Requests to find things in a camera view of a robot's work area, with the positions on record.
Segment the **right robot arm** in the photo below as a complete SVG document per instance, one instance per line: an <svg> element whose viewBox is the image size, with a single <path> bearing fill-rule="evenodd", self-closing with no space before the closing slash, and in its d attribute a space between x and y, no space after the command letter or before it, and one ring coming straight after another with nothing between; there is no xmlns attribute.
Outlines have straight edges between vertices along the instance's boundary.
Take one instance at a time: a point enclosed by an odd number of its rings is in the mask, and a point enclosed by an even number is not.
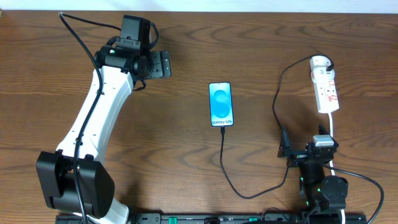
<svg viewBox="0 0 398 224"><path fill-rule="evenodd" d="M338 143L318 127L318 134L304 149L294 150L286 129L281 129L279 158L287 159L287 168L299 168L300 197L308 208L300 213L304 223L346 223L344 209L348 181L337 175L326 175L324 168L334 159Z"/></svg>

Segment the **blue Galaxy smartphone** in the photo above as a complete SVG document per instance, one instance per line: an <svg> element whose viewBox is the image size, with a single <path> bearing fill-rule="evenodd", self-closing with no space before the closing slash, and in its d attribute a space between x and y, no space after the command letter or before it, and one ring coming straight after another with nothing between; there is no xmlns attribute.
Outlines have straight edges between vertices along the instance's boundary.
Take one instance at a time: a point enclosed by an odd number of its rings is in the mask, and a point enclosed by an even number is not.
<svg viewBox="0 0 398 224"><path fill-rule="evenodd" d="M210 117L213 127L233 126L233 101L230 82L210 83Z"/></svg>

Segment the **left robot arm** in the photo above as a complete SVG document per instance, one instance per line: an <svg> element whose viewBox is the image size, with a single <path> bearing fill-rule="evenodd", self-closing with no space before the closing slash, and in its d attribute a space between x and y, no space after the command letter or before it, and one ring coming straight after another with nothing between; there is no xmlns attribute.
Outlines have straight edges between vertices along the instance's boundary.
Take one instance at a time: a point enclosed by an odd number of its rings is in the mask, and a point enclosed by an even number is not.
<svg viewBox="0 0 398 224"><path fill-rule="evenodd" d="M41 152L36 171L49 208L75 223L126 223L129 208L115 196L105 169L109 137L136 83L171 76L169 53L156 51L158 30L148 19L125 15L119 34L95 54L93 79L81 110L55 152Z"/></svg>

